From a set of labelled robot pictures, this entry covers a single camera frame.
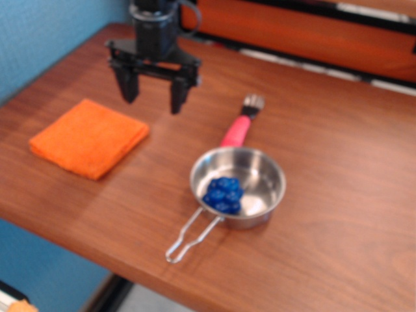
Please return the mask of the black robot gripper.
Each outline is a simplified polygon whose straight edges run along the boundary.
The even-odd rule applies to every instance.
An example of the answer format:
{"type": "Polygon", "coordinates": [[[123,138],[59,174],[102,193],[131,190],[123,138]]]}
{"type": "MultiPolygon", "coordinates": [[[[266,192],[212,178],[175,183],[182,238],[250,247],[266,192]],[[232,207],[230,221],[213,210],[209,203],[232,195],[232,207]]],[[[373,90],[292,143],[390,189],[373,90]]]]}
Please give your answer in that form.
{"type": "Polygon", "coordinates": [[[150,75],[171,80],[171,113],[179,114],[189,89],[200,83],[201,61],[183,51],[176,12],[139,12],[133,15],[134,39],[112,39],[109,63],[123,99],[132,104],[139,95],[138,76],[150,75]]]}

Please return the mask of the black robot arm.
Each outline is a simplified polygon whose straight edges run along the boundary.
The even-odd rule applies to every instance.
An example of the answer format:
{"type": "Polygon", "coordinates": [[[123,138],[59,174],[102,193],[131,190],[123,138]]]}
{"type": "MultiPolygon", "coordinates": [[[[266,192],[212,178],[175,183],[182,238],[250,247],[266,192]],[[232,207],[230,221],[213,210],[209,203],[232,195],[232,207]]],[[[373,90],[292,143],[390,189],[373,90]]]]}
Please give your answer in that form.
{"type": "Polygon", "coordinates": [[[177,39],[198,32],[201,12],[192,1],[131,1],[129,13],[135,38],[105,44],[121,95],[134,102],[141,75],[164,79],[171,82],[171,113],[178,114],[189,90],[200,83],[201,60],[183,51],[177,39]]]}

